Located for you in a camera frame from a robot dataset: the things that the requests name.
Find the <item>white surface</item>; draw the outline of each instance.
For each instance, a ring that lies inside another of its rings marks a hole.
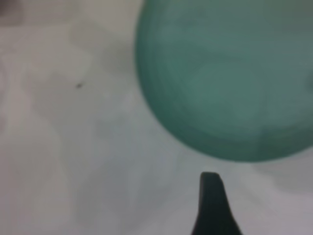
[[[224,162],[157,123],[132,60],[140,5],[10,0],[2,12],[0,234],[189,235],[202,171],[221,174],[244,234],[313,234],[311,150]]]

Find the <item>white countertop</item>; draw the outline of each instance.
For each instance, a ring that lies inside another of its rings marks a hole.
[[[225,162],[168,134],[136,80],[141,0],[7,0],[0,234],[189,235],[214,171],[245,235],[313,234],[313,152]]]

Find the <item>green glass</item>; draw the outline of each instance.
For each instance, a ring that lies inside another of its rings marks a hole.
[[[311,146],[312,14],[279,1],[146,0],[138,76],[155,116],[176,138],[247,162]]]

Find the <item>dark speck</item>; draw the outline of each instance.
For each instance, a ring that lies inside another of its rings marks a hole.
[[[84,86],[84,82],[80,82],[76,85],[76,89],[80,89]]]

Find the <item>black object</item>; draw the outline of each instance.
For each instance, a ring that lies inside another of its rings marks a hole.
[[[199,212],[192,235],[242,235],[217,173],[201,174]]]

